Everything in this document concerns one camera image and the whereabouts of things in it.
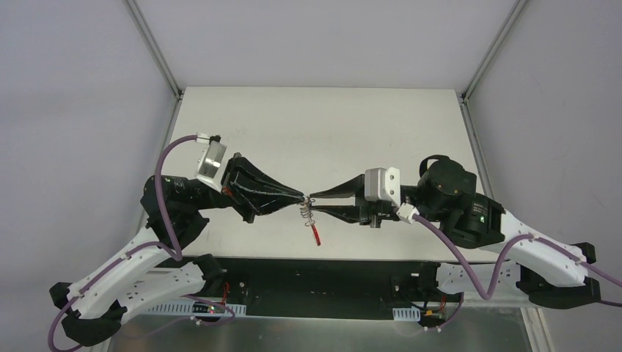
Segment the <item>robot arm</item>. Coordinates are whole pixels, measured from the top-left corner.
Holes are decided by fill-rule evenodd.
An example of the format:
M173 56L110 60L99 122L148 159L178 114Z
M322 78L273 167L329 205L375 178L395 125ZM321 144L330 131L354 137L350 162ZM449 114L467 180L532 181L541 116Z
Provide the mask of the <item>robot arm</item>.
M430 160L436 161L428 167ZM440 231L455 246L501 253L508 242L528 234L562 247L580 262L595 261L594 249L589 243L560 243L528 227L501 204L478 194L475 186L476 176L465 171L462 165L447 156L433 155L421 163L420 180L416 186L401 185L400 171L396 168L378 168L369 169L342 185L310 197L354 197L354 206L312 207L312 210L328 213L348 223L380 227L383 220L392 220L413 224L413 217L420 216L427 221L439 222ZM588 277L587 269L578 265L576 259L542 241L520 241L509 249L507 258L520 265L516 288L526 293L533 303L565 309L600 300L599 283ZM492 265L487 266L489 268L477 265L481 275L487 276L485 282L492 274ZM447 279L449 275L449 269L437 271L439 289L444 287L446 293L473 290L467 275L459 276L463 280ZM568 296L574 299L569 302Z
M197 141L200 139L207 141L208 137L197 135ZM252 223L255 216L304 200L301 192L271 179L239 154L229 160L222 184L215 181L226 149L219 140L218 136L209 138L210 147L200 159L197 179L161 177L164 205L181 249L192 243L209 222L199 210L234 208L244 221ZM160 303L199 291L215 293L221 287L223 270L211 254L157 279L137 282L172 254L167 248L172 243L161 216L155 177L144 185L141 204L148 218L136 236L82 280L59 282L50 289L59 309L73 302L65 311L62 325L66 335L81 345L96 345L108 339L122 324Z

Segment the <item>white cable clip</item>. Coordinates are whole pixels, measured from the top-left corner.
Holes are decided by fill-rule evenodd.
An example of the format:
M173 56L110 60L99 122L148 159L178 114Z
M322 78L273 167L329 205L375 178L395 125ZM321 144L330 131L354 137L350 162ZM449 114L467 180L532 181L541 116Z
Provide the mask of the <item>white cable clip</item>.
M418 209L414 207L412 204L403 203L398 209L397 215L401 221L407 222L409 224L414 224L416 221L412 218L413 215L419 215Z
M198 133L197 132L197 139L196 139L197 143L201 143L201 144L210 144L210 137L205 134L205 133Z
M585 257L585 255L582 255L581 257L577 257L577 260L574 261L575 265L581 265L581 263L586 263L588 261L588 259Z
M537 239L539 239L539 238L540 238L540 235L539 235L538 233L531 233L531 232L530 232L530 235L532 236L532 237L529 239L529 242L531 242L531 243L533 243L533 241L535 241L535 240L537 240Z

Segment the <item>red wire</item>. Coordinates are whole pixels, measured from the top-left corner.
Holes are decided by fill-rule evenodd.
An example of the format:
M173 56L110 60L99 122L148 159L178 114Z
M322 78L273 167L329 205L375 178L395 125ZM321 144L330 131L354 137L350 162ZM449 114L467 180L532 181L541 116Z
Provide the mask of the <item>red wire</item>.
M227 293L229 292L229 282L225 282L224 285L222 286L222 300L220 301L220 304L224 304L227 301Z
M313 230L313 237L315 237L315 242L320 246L322 244L322 240L320 240L320 234L318 233L318 229L315 228L315 225L311 225L311 229Z

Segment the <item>black strap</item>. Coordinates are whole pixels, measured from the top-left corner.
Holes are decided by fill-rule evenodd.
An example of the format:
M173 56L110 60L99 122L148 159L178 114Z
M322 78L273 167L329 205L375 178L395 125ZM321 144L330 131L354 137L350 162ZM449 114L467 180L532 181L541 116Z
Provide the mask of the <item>black strap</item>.
M425 174L426 171L428 171L428 161L430 160L450 160L448 156L446 155L431 155L428 156L427 158L423 159L423 161L421 161L421 164L419 164L419 177L422 177L423 174Z

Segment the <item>white table surface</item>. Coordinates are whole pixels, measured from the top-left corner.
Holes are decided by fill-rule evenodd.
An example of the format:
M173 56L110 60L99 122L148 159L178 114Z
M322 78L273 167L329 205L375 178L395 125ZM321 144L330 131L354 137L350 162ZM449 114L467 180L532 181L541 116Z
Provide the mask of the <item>white table surface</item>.
M440 89L189 87L172 139L220 134L234 152L305 194L322 191L373 167L401 170L402 184L419 180L422 159L445 154L477 172L455 92ZM185 143L164 164L165 175L194 176L202 144ZM353 204L319 199L317 204ZM423 226L383 221L381 229L346 224L315 212L316 246L296 206L242 222L233 209L205 210L211 219L186 255L229 257L455 260ZM462 250L469 260L495 254Z

